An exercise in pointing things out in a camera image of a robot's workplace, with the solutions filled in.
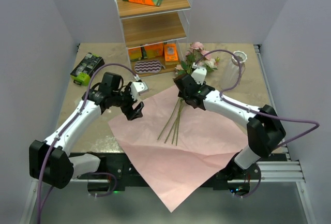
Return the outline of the pink flower bunch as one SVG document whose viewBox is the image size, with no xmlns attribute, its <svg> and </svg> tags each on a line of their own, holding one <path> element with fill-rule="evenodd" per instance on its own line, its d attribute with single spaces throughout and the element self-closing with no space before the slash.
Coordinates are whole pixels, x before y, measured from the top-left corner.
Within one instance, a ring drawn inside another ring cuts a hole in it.
<svg viewBox="0 0 331 224">
<path fill-rule="evenodd" d="M 217 70 L 220 58 L 213 58 L 201 42 L 190 44 L 185 59 L 176 68 L 174 83 L 178 90 L 178 100 L 172 110 L 170 117 L 165 123 L 158 140 L 164 139 L 164 143 L 178 144 L 179 127 L 182 118 L 182 111 L 187 103 L 199 106 L 196 99 L 199 89 L 204 87 L 204 78 L 211 72 Z"/>
</svg>

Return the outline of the pink wrapping paper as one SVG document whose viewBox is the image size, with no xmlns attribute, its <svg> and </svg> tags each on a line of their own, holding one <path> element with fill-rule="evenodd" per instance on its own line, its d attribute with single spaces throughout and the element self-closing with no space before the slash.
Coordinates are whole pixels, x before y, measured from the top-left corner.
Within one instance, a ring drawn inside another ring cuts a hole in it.
<svg viewBox="0 0 331 224">
<path fill-rule="evenodd" d="M 178 137 L 172 137 L 168 119 L 177 93 L 172 86 L 145 99 L 142 118 L 119 115 L 109 121 L 134 168 L 170 212 L 248 143 L 230 119 L 190 106 L 181 113 Z"/>
</svg>

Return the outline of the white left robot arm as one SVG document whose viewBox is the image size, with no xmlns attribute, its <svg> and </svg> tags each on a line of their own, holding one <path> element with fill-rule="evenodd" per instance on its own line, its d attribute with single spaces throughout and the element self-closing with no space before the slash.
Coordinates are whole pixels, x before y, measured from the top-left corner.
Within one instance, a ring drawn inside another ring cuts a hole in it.
<svg viewBox="0 0 331 224">
<path fill-rule="evenodd" d="M 71 157 L 71 150 L 89 125 L 111 107 L 120 108 L 129 121 L 141 118 L 144 103 L 138 102 L 138 96 L 147 90 L 146 83 L 139 77 L 123 85 L 122 76 L 104 73 L 101 82 L 84 93 L 74 112 L 56 131 L 43 141 L 32 142 L 29 147 L 30 176 L 58 189 L 87 173 L 94 178 L 103 178 L 107 166 L 100 156 L 85 153 Z"/>
</svg>

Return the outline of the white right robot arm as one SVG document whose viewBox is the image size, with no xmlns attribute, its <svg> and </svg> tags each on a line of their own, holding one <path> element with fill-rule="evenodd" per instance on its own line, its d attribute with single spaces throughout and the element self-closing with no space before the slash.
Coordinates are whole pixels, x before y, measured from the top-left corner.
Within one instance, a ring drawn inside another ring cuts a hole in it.
<svg viewBox="0 0 331 224">
<path fill-rule="evenodd" d="M 276 111 L 267 104 L 259 108 L 236 101 L 205 83 L 198 84 L 187 73 L 173 81 L 179 90 L 178 96 L 188 105 L 218 113 L 246 128 L 248 145 L 229 163 L 234 178 L 247 175 L 249 167 L 260 158 L 267 158 L 286 135 Z"/>
</svg>

